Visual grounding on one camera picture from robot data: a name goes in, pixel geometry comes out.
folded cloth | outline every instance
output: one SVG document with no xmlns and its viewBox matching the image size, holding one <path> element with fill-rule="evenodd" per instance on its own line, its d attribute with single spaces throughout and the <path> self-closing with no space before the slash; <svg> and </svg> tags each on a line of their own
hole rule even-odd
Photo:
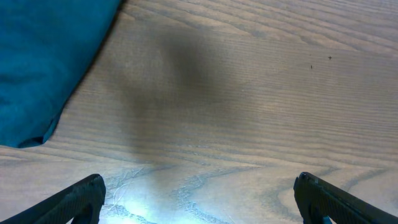
<svg viewBox="0 0 398 224">
<path fill-rule="evenodd" d="M 0 0 L 0 145 L 43 144 L 119 0 Z"/>
</svg>

wooden table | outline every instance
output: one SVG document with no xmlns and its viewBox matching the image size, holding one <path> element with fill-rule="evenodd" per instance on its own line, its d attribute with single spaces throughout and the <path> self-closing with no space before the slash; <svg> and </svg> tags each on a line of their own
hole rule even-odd
<svg viewBox="0 0 398 224">
<path fill-rule="evenodd" d="M 311 172 L 398 215 L 398 3 L 130 0 L 0 220 L 92 173 L 100 223 L 301 223 Z"/>
</svg>

blue towel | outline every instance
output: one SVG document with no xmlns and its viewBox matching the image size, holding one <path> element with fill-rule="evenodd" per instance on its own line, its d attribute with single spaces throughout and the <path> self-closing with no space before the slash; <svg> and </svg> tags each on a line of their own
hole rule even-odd
<svg viewBox="0 0 398 224">
<path fill-rule="evenodd" d="M 0 145 L 43 144 L 119 0 L 0 0 Z"/>
</svg>

table top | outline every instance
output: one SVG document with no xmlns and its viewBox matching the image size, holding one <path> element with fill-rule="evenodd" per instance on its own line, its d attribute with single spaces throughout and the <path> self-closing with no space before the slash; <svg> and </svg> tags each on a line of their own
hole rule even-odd
<svg viewBox="0 0 398 224">
<path fill-rule="evenodd" d="M 398 3 L 128 0 L 0 220 L 99 173 L 100 223 L 302 223 L 301 172 L 398 216 Z"/>
</svg>

wood plank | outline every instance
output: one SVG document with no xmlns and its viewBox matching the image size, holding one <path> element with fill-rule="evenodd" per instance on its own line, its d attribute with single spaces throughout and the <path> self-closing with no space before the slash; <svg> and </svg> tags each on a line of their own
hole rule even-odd
<svg viewBox="0 0 398 224">
<path fill-rule="evenodd" d="M 0 220 L 92 173 L 100 223 L 302 223 L 302 171 L 398 215 L 398 6 L 377 3 L 126 1 L 54 137 L 0 147 Z"/>
</svg>

